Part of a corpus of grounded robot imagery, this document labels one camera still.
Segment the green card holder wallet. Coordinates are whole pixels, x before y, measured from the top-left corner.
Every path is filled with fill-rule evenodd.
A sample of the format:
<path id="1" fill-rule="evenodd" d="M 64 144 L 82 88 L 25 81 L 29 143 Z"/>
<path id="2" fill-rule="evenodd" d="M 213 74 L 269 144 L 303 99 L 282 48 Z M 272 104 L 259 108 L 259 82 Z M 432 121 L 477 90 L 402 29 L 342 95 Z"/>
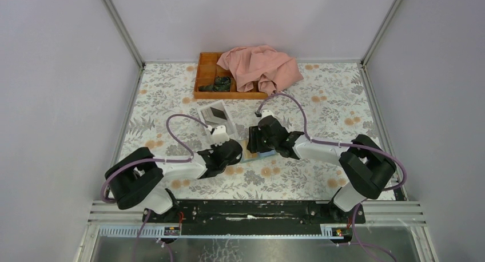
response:
<path id="1" fill-rule="evenodd" d="M 239 143 L 242 147 L 242 158 L 240 161 L 241 164 L 251 162 L 251 161 L 256 161 L 256 160 L 262 160 L 264 158 L 277 155 L 277 153 L 274 150 L 271 150 L 269 152 L 264 152 L 264 153 L 259 153 L 259 152 L 251 153 L 247 149 L 248 139 L 240 140 Z"/>

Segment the white plastic card box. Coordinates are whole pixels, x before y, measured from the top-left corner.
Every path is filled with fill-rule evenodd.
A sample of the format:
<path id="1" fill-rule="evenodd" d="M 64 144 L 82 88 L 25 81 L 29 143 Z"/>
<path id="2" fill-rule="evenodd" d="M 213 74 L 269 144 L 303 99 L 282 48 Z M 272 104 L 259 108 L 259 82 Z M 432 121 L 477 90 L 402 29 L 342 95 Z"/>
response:
<path id="1" fill-rule="evenodd" d="M 199 106 L 197 108 L 199 119 L 208 126 L 216 128 L 224 125 L 229 138 L 239 140 L 235 123 L 232 120 L 232 116 L 229 112 L 223 100 L 217 100 L 215 102 Z"/>

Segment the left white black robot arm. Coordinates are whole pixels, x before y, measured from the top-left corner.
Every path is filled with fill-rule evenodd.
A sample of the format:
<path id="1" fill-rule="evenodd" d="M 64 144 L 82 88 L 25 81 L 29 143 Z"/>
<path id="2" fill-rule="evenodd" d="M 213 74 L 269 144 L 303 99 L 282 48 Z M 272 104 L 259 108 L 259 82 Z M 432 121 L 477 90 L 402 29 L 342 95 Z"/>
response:
<path id="1" fill-rule="evenodd" d="M 192 157 L 155 158 L 147 147 L 141 147 L 112 166 L 101 188 L 101 200 L 116 204 L 120 210 L 143 207 L 165 223 L 177 217 L 177 200 L 164 188 L 169 180 L 199 180 L 221 174 L 227 166 L 241 161 L 243 149 L 233 139 Z"/>

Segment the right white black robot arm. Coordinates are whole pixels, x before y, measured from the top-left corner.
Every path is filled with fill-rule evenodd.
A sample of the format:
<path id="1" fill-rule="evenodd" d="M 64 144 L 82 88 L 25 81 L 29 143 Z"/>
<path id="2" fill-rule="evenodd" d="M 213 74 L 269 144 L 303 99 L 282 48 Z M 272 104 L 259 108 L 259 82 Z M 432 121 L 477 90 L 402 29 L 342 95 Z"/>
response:
<path id="1" fill-rule="evenodd" d="M 272 115 L 249 128 L 247 149 L 341 166 L 349 182 L 335 193 L 328 207 L 329 218 L 336 223 L 349 218 L 358 203 L 377 199 L 397 170 L 394 160 L 366 135 L 360 134 L 350 143 L 311 139 L 304 132 L 287 131 Z"/>

